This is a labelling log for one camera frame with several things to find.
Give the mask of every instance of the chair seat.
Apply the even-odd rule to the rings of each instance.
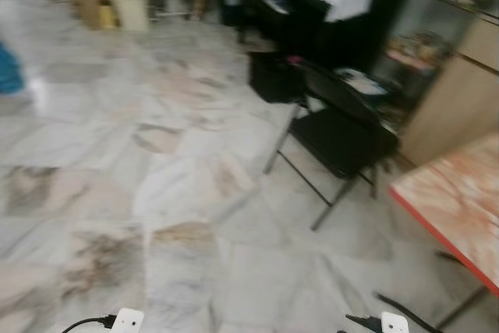
[[[397,147],[397,137],[388,130],[379,134],[379,128],[361,125],[335,108],[293,120],[290,132],[340,179],[353,177]]]

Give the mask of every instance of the black bag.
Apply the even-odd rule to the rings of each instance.
[[[250,52],[249,85],[268,103],[300,102],[303,76],[278,52]]]

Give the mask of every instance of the marble tabletop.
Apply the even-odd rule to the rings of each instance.
[[[402,176],[391,195],[499,296],[499,135]]]

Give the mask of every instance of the red table edge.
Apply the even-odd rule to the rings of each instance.
[[[435,236],[453,255],[455,255],[459,261],[461,261],[490,291],[495,295],[499,296],[499,286],[496,286],[494,282],[488,278],[478,267],[470,260],[468,257],[458,250],[445,236],[438,231],[429,221],[427,221],[403,196],[401,196],[394,186],[390,186],[391,196],[403,206],[407,211],[411,213],[412,216],[416,218],[423,226]]]

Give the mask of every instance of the marble floor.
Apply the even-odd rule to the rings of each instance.
[[[390,310],[374,291],[432,322],[477,287],[391,202],[396,165],[378,200],[360,183],[308,229],[318,197],[281,159],[261,172],[291,108],[246,85],[233,30],[89,31],[67,3],[0,0],[0,36],[28,83],[0,97],[1,332],[127,306],[145,311],[143,333],[360,333],[345,314]],[[285,149],[334,193],[298,144]],[[496,309],[491,297],[448,332],[495,332]]]

